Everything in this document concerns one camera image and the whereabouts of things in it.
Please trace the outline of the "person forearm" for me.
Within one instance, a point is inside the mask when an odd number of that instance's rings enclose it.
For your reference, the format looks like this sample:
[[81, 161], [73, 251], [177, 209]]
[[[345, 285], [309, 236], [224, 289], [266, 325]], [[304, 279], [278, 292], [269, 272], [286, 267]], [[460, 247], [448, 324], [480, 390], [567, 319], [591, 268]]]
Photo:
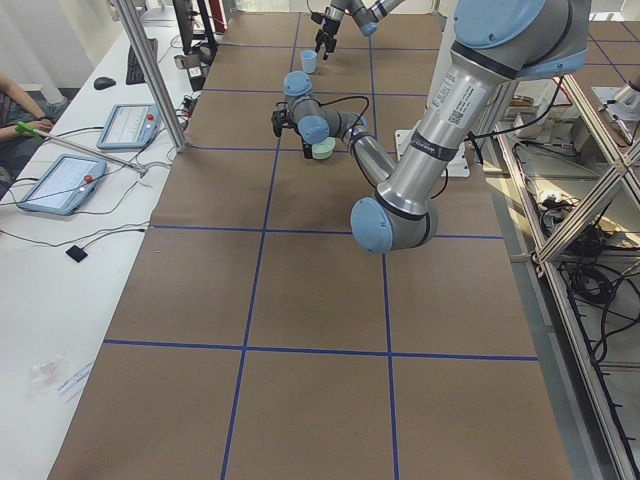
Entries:
[[50, 131], [54, 122], [45, 116], [45, 112], [35, 102], [35, 100], [27, 94], [14, 80], [10, 79], [5, 74], [1, 74], [1, 91], [8, 95], [16, 104], [22, 107], [26, 112], [35, 117], [34, 121], [30, 122], [36, 129], [42, 131]]

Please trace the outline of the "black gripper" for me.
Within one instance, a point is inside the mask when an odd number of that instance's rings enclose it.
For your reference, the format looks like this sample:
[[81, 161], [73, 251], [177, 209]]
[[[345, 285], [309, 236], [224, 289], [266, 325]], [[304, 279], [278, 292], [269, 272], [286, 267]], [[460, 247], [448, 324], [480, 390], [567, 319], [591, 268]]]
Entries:
[[[287, 103], [277, 103], [271, 114], [272, 131], [275, 137], [281, 137], [285, 129], [296, 130], [296, 123], [293, 121]], [[312, 145], [302, 142], [303, 155], [306, 159], [313, 158]]]
[[315, 42], [315, 52], [316, 54], [320, 54], [322, 48], [325, 49], [323, 54], [323, 59], [327, 60], [329, 55], [335, 51], [335, 47], [337, 44], [337, 40], [335, 35], [339, 30], [339, 22], [333, 19], [325, 20], [322, 24], [321, 28], [318, 30]]

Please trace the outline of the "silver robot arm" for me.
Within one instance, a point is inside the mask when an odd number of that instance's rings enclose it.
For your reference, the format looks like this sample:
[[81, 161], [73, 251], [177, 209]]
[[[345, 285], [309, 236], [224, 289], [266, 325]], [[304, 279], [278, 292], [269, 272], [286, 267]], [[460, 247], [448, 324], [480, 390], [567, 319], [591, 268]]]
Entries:
[[335, 51], [336, 35], [345, 15], [353, 19], [364, 37], [369, 37], [377, 31], [381, 20], [402, 3], [403, 0], [377, 0], [367, 7], [361, 0], [333, 0], [323, 12], [312, 11], [311, 20], [320, 26], [314, 51], [319, 53], [324, 49], [323, 60]]
[[582, 67], [587, 54], [588, 1], [461, 1], [453, 13], [452, 64], [401, 159], [394, 161], [355, 113], [328, 109], [312, 94], [310, 77], [283, 81], [275, 135], [293, 129], [304, 152], [327, 138], [341, 140], [374, 188], [352, 208], [353, 237], [365, 250], [418, 247], [437, 229], [430, 192], [454, 159], [497, 86], [559, 77]]

